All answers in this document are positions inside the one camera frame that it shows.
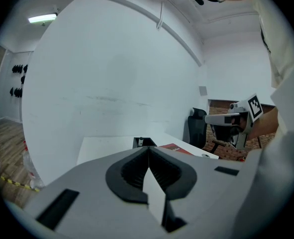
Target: person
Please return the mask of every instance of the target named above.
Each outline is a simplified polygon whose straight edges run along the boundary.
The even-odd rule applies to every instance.
[[[278,88],[294,69],[294,32],[271,0],[252,0],[252,2],[254,10],[260,16],[262,38],[270,58],[272,87]],[[245,126],[246,121],[241,119],[240,127],[244,129]],[[254,123],[248,140],[274,132],[276,137],[287,132],[287,127],[276,107]]]

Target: black chair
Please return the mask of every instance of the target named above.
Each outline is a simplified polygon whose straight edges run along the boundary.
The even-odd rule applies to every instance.
[[[204,110],[193,108],[194,113],[192,116],[188,117],[188,126],[190,133],[190,144],[197,148],[204,148],[206,144],[206,128],[207,124],[204,122],[203,117],[207,115]],[[225,143],[213,140],[214,147],[211,150],[213,154],[219,145],[226,147]]]

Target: white shirt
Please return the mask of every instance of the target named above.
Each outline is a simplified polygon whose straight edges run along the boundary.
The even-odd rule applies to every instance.
[[[279,89],[282,82],[294,70],[294,32],[272,0],[253,0],[253,7],[260,15],[264,39],[270,50],[271,84],[273,88]],[[279,128],[276,136],[283,135],[288,131],[287,125],[284,123],[280,113],[278,121]]]

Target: ceiling light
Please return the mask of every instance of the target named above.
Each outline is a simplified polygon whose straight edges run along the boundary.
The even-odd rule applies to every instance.
[[[44,22],[44,21],[49,21],[49,20],[54,20],[56,19],[57,14],[52,13],[52,14],[47,14],[47,15],[42,15],[42,16],[37,16],[37,17],[32,17],[29,18],[28,21],[30,23],[36,23],[36,22]]]

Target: hand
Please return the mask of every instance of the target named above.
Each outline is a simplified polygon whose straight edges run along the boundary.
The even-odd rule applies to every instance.
[[[240,124],[238,125],[242,130],[244,130],[246,128],[246,119],[244,119],[243,117],[241,117],[240,119]],[[235,119],[232,119],[232,125],[237,125],[235,124]]]
[[[239,125],[235,124],[235,119],[232,119],[232,124],[238,125],[242,130],[244,130],[246,128],[246,123],[247,123],[247,121],[243,117],[241,117]],[[252,140],[254,138],[254,134],[255,134],[255,130],[254,130],[254,126],[253,126],[251,133],[249,133],[249,135],[247,136],[247,140],[248,141]]]

